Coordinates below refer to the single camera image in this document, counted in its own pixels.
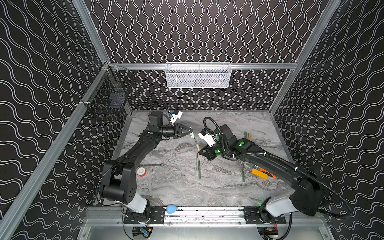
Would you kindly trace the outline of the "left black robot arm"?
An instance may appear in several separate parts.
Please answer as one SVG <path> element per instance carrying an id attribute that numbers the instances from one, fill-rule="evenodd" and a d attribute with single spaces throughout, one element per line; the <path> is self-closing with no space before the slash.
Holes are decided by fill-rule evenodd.
<path id="1" fill-rule="evenodd" d="M 105 162 L 99 183 L 101 198 L 118 202 L 132 213 L 149 217 L 151 205 L 137 193 L 137 169 L 144 158 L 166 138 L 180 139 L 193 132 L 181 123 L 164 124 L 161 111 L 149 114 L 149 122 L 138 141 L 124 155 Z"/>

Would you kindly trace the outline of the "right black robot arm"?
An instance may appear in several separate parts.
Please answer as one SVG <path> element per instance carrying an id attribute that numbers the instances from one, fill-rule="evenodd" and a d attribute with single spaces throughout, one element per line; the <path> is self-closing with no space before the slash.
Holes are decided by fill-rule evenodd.
<path id="1" fill-rule="evenodd" d="M 209 161 L 221 156 L 229 161 L 254 165 L 258 174 L 282 180 L 292 188 L 290 193 L 268 197 L 263 201 L 257 211 L 261 222 L 271 223 L 283 214 L 294 212 L 307 216 L 321 213 L 338 219 L 352 216 L 349 202 L 323 181 L 317 168 L 304 169 L 267 152 L 247 138 L 238 139 L 226 124 L 219 126 L 211 117 L 205 117 L 203 125 L 199 137 L 206 145 L 199 155 Z M 341 200 L 347 209 L 346 213 L 337 214 L 321 209 L 326 190 Z"/>

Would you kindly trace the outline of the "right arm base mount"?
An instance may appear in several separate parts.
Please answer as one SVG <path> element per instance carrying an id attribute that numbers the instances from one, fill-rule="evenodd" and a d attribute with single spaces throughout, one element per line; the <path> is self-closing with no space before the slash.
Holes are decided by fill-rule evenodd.
<path id="1" fill-rule="evenodd" d="M 260 207 L 245 207 L 244 219 L 247 225 L 284 225 L 287 223 L 284 215 L 274 217 L 266 210 L 260 210 Z"/>

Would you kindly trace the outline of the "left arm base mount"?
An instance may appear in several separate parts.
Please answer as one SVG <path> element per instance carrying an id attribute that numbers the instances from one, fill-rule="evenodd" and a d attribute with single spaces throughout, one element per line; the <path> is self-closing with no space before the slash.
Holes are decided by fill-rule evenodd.
<path id="1" fill-rule="evenodd" d="M 151 207 L 142 214 L 126 210 L 124 213 L 124 224 L 128 225 L 162 225 L 166 216 L 166 209 L 163 207 Z"/>

